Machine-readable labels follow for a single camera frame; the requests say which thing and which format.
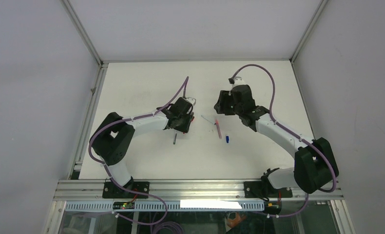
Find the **blue white pen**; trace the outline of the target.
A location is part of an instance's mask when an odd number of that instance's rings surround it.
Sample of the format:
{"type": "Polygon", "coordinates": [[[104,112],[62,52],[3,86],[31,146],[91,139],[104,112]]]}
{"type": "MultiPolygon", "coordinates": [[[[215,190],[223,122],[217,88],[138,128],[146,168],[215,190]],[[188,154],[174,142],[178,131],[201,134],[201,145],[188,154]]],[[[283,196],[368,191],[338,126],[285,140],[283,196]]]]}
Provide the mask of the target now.
{"type": "Polygon", "coordinates": [[[201,117],[202,117],[204,120],[206,120],[207,122],[209,122],[209,123],[211,123],[211,124],[213,124],[213,125],[216,124],[215,120],[212,120],[212,119],[210,119],[209,117],[206,117],[206,116],[204,116],[204,115],[201,115],[201,117]]]}

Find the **pink pen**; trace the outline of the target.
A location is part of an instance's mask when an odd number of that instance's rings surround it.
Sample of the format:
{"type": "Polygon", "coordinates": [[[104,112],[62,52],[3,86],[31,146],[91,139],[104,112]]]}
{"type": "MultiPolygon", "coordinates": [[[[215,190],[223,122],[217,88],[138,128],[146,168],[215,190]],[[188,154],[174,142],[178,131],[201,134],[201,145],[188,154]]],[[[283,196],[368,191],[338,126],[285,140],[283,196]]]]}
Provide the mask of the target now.
{"type": "Polygon", "coordinates": [[[221,129],[220,129],[220,125],[219,125],[218,119],[215,119],[215,126],[216,126],[216,129],[217,129],[217,133],[218,133],[219,139],[222,139],[222,134],[221,134],[221,129]]]}

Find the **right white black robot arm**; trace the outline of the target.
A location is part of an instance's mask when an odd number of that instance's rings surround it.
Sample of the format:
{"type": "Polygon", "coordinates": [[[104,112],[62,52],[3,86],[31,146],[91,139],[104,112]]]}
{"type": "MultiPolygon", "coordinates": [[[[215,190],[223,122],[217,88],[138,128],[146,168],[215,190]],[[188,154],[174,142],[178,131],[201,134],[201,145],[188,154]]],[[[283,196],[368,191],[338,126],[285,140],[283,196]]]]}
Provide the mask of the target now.
{"type": "Polygon", "coordinates": [[[293,157],[293,167],[267,169],[261,176],[264,196],[274,197],[285,187],[298,187],[307,194],[335,190],[339,170],[330,142],[303,136],[279,123],[270,110],[256,105],[249,85],[220,91],[214,109],[217,114],[238,116],[244,126],[268,137],[293,157]]]}

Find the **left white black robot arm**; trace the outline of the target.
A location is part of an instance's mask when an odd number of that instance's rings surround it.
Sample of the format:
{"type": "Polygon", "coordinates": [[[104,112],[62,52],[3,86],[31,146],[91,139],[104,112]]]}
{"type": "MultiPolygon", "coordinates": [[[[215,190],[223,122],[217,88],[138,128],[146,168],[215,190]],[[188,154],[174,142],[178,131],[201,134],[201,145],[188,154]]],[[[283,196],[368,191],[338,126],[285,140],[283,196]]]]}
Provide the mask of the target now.
{"type": "Polygon", "coordinates": [[[114,192],[120,198],[129,197],[133,191],[133,177],[124,162],[132,139],[158,130],[188,133],[194,119],[195,103],[192,97],[179,97],[175,103],[158,107],[151,114],[124,119],[111,112],[102,121],[90,138],[89,149],[100,157],[107,175],[116,181],[114,192]]]}

